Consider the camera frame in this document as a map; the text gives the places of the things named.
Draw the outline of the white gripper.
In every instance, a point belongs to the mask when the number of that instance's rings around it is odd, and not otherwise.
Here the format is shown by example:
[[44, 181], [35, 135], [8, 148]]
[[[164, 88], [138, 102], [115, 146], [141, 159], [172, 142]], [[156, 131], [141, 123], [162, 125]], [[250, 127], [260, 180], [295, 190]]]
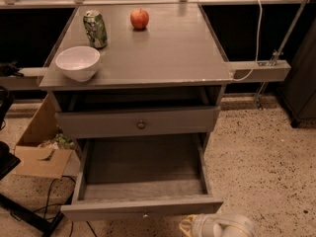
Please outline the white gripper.
[[179, 223], [186, 237], [221, 237], [223, 229], [212, 214], [191, 214]]

